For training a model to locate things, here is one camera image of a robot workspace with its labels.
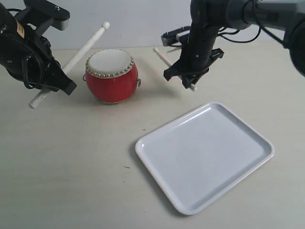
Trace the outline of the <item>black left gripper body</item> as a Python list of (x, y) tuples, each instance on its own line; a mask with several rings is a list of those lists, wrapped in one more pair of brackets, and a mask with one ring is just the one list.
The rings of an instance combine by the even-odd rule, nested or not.
[(51, 43), (30, 25), (19, 21), (0, 23), (0, 64), (25, 87), (26, 83), (49, 82), (52, 58)]

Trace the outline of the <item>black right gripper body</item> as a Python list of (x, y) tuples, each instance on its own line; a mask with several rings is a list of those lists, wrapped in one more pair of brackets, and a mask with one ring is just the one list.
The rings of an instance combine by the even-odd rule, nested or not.
[(179, 75), (202, 74), (223, 56), (224, 51), (220, 48), (190, 55), (187, 55), (186, 50), (183, 50), (178, 60), (177, 73)]

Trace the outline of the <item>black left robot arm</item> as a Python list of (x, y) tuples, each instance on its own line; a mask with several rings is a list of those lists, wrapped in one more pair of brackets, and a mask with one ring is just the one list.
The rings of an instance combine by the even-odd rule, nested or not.
[(23, 10), (0, 6), (0, 64), (28, 89), (46, 87), (70, 95), (77, 85), (64, 73), (43, 36), (49, 27), (65, 30), (69, 11), (47, 0), (26, 0), (24, 4)]

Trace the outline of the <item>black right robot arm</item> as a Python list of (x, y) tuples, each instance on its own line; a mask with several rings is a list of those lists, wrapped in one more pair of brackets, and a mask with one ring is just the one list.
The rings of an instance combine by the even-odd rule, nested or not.
[(208, 73), (210, 66), (223, 57), (214, 49), (221, 28), (241, 31), (257, 25), (289, 50), (296, 70), (305, 73), (305, 2), (303, 0), (193, 0), (190, 4), (192, 23), (161, 36), (163, 46), (180, 43), (179, 59), (163, 72), (169, 81), (181, 78), (188, 89)]

